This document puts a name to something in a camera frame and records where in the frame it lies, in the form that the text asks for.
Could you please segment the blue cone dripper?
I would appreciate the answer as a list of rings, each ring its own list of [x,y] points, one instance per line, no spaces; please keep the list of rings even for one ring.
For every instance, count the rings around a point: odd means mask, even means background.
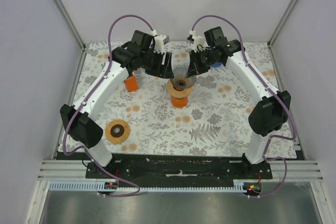
[[[218,69],[221,68],[223,64],[221,62],[217,62],[211,65],[211,69]]]

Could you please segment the aluminium frame post right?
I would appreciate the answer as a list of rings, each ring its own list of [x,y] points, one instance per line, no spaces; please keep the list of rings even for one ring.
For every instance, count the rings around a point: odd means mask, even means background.
[[[273,31],[270,39],[267,42],[267,45],[269,46],[269,48],[272,48],[274,43],[276,42],[278,36],[280,35],[280,32],[282,31],[284,25],[286,24],[288,18],[290,17],[290,15],[292,14],[294,8],[297,6],[299,0],[290,0],[284,13],[282,14],[275,30]]]

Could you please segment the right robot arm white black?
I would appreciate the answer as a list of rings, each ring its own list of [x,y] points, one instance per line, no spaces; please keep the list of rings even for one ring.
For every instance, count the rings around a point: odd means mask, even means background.
[[[291,96],[272,85],[246,55],[242,42],[227,40],[220,27],[206,31],[203,36],[190,30],[187,39],[194,47],[190,52],[187,76],[201,75],[213,64],[221,63],[240,80],[255,104],[248,117],[253,131],[244,153],[248,161],[240,166],[245,178],[254,178],[259,173],[258,164],[264,161],[271,133],[279,131],[287,122]]]

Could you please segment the aluminium frame post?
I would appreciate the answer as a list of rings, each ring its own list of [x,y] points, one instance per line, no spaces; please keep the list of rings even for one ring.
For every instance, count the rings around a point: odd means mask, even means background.
[[[79,45],[81,50],[84,51],[85,48],[86,48],[86,44],[83,41],[83,39],[81,38],[78,29],[75,27],[75,24],[74,24],[72,18],[70,17],[63,1],[62,0],[52,0],[52,1],[56,5],[58,11],[60,12],[62,18],[64,19],[67,27],[69,28],[71,34],[73,35],[75,41],[77,42],[77,44]]]
[[[297,6],[299,0],[290,0],[284,13],[282,14],[275,30],[273,31],[270,39],[267,42],[267,45],[269,46],[269,48],[272,48],[274,43],[276,42],[278,36],[280,35],[280,32],[282,31],[284,25],[286,24],[288,18],[290,17],[290,15],[292,14],[294,8]]]

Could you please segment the aluminium frame post left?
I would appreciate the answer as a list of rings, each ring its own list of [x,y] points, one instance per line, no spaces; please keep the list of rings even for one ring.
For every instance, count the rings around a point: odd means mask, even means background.
[[[85,48],[86,48],[86,44],[83,41],[83,39],[81,38],[78,29],[75,27],[75,24],[74,24],[72,18],[70,17],[63,1],[62,0],[52,0],[52,1],[56,5],[58,11],[60,12],[62,18],[64,19],[67,27],[69,28],[71,34],[73,35],[75,41],[77,42],[77,44],[79,45],[81,50],[84,51]]]

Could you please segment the ribbed glass coffee dripper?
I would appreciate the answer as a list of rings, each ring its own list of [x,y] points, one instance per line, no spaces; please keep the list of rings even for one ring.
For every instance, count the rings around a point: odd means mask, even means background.
[[[187,76],[187,66],[177,66],[173,69],[173,78],[170,82],[177,91],[191,88],[196,82],[196,76]]]

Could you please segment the bamboo ring dripper stand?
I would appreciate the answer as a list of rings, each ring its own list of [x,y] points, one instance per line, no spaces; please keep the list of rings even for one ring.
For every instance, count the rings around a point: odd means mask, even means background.
[[[181,99],[181,98],[187,97],[192,92],[193,88],[188,88],[188,89],[184,89],[184,90],[176,90],[176,89],[174,89],[171,81],[168,80],[168,82],[166,84],[166,90],[167,90],[168,94],[170,94],[172,97]]]

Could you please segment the floral patterned table mat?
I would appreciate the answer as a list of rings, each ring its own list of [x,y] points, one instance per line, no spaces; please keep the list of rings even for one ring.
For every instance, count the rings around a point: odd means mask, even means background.
[[[244,47],[268,82],[278,86],[267,44],[245,42]],[[86,53],[74,100],[83,97],[108,63],[105,41],[92,42]],[[111,143],[103,133],[110,152],[238,157],[246,151],[252,134],[248,116],[256,102],[227,68],[211,68],[198,76],[183,108],[171,104],[167,80],[142,69],[134,74],[139,90],[128,92],[123,82],[119,84],[96,121],[103,130],[117,119],[130,126],[128,139],[120,144]]]

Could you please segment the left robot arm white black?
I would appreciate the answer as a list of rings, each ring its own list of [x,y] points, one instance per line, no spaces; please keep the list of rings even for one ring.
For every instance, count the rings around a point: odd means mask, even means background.
[[[96,123],[100,110],[118,85],[135,70],[162,79],[173,77],[172,54],[164,49],[169,42],[167,35],[149,34],[136,30],[132,39],[110,52],[109,61],[91,87],[73,105],[64,104],[60,109],[64,138],[78,141],[99,163],[97,171],[104,178],[115,174],[112,154],[102,140],[103,129]]]

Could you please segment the orange coffee filter box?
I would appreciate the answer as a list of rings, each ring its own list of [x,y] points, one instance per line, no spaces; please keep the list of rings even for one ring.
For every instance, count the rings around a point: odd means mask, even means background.
[[[135,74],[131,74],[124,80],[125,87],[128,92],[134,92],[139,89]]]

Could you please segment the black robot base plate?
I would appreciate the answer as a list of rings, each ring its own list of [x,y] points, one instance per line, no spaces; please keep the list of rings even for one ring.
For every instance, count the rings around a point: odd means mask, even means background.
[[[232,187],[234,180],[272,179],[269,163],[244,157],[114,154],[105,169],[142,188]]]

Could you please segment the aluminium rail front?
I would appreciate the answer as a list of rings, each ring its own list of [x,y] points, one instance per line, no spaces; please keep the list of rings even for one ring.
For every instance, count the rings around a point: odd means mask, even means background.
[[[282,161],[270,163],[272,179],[265,182],[280,182],[285,166]],[[38,173],[38,180],[85,181],[86,168],[81,161],[44,160]],[[323,177],[315,161],[287,161],[286,182],[321,182]]]

